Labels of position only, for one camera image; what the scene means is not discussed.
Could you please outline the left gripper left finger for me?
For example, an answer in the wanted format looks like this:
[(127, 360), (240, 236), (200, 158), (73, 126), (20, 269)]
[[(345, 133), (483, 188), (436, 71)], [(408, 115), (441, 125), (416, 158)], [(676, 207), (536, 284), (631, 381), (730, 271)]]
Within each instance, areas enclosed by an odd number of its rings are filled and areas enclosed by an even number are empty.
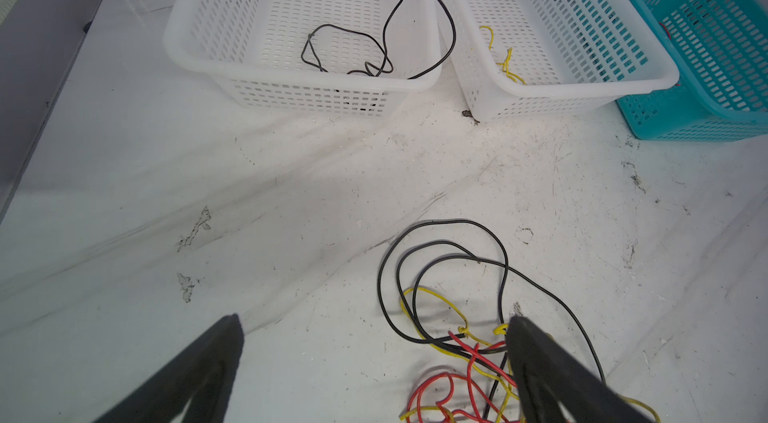
[(222, 422), (244, 346), (236, 314), (222, 317), (99, 422)]

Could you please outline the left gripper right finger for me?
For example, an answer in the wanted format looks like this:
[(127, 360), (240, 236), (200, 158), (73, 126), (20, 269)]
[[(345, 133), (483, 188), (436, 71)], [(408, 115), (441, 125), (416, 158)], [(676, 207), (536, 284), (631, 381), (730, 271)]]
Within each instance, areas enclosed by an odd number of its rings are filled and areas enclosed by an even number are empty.
[(529, 422), (646, 422), (526, 317), (513, 317), (506, 348), (523, 414)]

